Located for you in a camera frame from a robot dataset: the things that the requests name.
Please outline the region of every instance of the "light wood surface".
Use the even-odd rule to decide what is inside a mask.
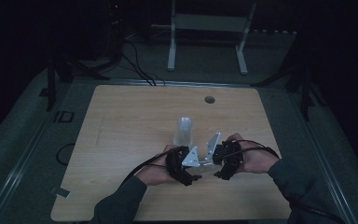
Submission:
[[[214,104],[204,101],[215,98]],[[240,133],[279,153],[254,89],[99,86],[84,119],[51,212],[56,221],[89,220],[94,205],[114,193],[125,176],[172,143],[176,121],[193,120],[200,159],[216,132]],[[237,174],[229,181],[205,174],[192,186],[149,187],[135,220],[288,218],[290,208],[268,175]]]

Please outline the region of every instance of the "metal stand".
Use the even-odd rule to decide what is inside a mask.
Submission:
[[[248,69],[246,67],[245,59],[243,56],[243,47],[245,46],[246,37],[249,34],[249,29],[252,24],[253,16],[255,14],[256,3],[252,4],[248,18],[176,14],[175,4],[176,1],[172,0],[171,45],[170,54],[168,56],[169,71],[173,71],[175,68],[175,31],[176,29],[190,29],[242,32],[241,42],[235,47],[235,51],[237,53],[238,64],[240,66],[241,74],[248,74]]]

